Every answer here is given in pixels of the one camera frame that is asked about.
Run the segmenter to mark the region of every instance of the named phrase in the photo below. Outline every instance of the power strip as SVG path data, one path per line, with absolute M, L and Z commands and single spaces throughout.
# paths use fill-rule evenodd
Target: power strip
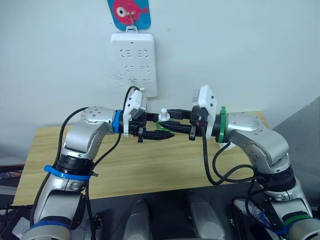
M 136 86 L 145 97 L 156 97 L 155 39 L 150 33 L 114 33 L 111 45 L 127 87 Z

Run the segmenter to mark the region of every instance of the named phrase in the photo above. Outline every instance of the wooden table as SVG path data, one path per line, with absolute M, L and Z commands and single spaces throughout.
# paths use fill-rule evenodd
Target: wooden table
M 264 124 L 261 112 L 252 112 Z M 155 129 L 153 123 L 148 129 Z M 33 203 L 46 173 L 44 166 L 52 165 L 57 153 L 60 127 L 39 128 L 33 139 L 28 158 L 19 182 L 14 205 Z M 118 135 L 107 135 L 103 139 L 97 156 L 101 156 L 116 141 Z M 219 150 L 214 139 L 208 145 L 209 160 Z M 250 164 L 239 147 L 224 151 L 217 160 L 217 169 L 224 174 L 239 164 Z M 117 148 L 96 167 L 99 177 L 90 179 L 90 198 L 106 198 L 131 194 L 159 192 L 176 189 L 210 186 L 205 174 L 202 140 L 190 141 L 187 134 L 176 133 L 170 139 L 145 140 L 137 143 L 135 137 L 121 137 Z M 240 169 L 231 175 L 240 179 L 252 176 L 250 169 Z

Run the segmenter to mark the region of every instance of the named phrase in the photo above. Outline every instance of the green object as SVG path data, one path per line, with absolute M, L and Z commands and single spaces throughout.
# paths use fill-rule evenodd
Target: green object
M 284 225 L 287 226 L 292 222 L 295 222 L 297 220 L 302 220 L 302 219 L 312 219 L 312 217 L 310 217 L 309 215 L 297 215 L 297 216 L 292 216 L 290 218 L 288 218 L 287 220 L 284 221 Z
M 218 143 L 222 143 L 225 136 L 225 128 L 226 128 L 226 107 L 222 106 L 220 110 L 220 116 L 221 116 L 221 124 L 220 124 L 220 133 L 219 133 L 219 139 Z
M 155 123 L 155 126 L 156 126 L 156 129 L 158 129 L 158 130 L 166 131 L 166 132 L 172 133 L 172 131 L 171 131 L 171 130 L 169 130 L 169 129 L 167 129 L 167 128 L 163 127 L 163 126 L 161 126 L 161 125 L 159 124 L 159 122 L 158 122 L 158 121 Z

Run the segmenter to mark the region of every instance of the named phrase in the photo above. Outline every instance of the white power strip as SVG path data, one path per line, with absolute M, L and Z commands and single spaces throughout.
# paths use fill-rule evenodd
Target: white power strip
M 114 33 L 111 45 L 127 86 L 136 86 L 145 97 L 156 97 L 155 40 L 150 33 Z

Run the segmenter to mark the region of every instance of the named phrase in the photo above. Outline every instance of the pink fish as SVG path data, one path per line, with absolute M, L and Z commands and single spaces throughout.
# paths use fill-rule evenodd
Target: pink fish
M 148 13 L 148 7 L 141 9 L 133 0 L 115 0 L 112 7 L 116 19 L 124 24 L 131 25 L 130 13 L 132 14 L 133 22 L 136 22 L 141 13 Z

